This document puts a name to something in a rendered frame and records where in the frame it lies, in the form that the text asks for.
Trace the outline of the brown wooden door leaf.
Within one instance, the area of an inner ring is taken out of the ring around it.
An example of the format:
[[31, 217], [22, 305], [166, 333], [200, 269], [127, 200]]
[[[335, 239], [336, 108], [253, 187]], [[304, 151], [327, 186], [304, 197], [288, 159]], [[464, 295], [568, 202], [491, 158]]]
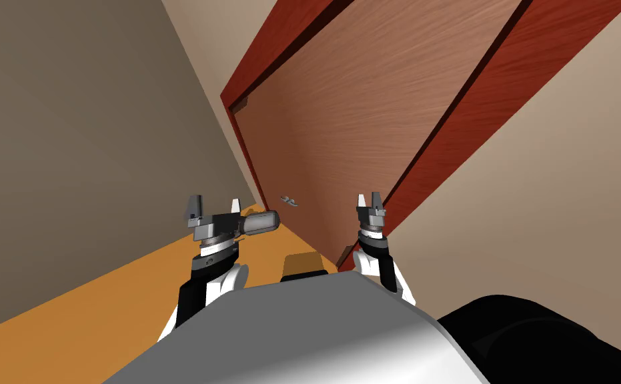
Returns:
[[281, 222], [340, 262], [520, 2], [354, 0], [255, 88], [235, 119]]

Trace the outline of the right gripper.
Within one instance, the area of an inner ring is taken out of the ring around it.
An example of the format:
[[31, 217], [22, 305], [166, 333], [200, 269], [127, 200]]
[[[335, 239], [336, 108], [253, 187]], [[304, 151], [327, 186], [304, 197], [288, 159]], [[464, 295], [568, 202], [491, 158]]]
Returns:
[[371, 193], [371, 205], [367, 207], [364, 194], [358, 195], [356, 208], [360, 228], [370, 232], [381, 232], [385, 227], [386, 210], [379, 192]]

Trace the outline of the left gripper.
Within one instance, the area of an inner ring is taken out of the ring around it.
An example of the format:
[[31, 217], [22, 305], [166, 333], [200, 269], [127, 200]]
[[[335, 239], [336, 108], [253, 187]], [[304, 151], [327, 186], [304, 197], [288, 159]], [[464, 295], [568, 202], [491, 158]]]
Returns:
[[231, 201], [231, 213], [203, 216], [203, 196], [192, 195], [188, 199], [184, 217], [187, 226], [193, 228], [194, 241], [213, 239], [221, 235], [232, 238], [242, 235], [257, 235], [274, 231], [280, 226], [277, 211], [242, 215], [241, 201], [238, 198]]

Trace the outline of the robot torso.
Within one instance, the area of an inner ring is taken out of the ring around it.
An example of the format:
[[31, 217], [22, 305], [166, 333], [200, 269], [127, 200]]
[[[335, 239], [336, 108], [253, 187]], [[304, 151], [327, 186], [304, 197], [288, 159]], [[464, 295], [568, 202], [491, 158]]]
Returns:
[[248, 270], [193, 275], [157, 343], [104, 384], [490, 384], [416, 307], [400, 271], [356, 254], [355, 271], [245, 287]]

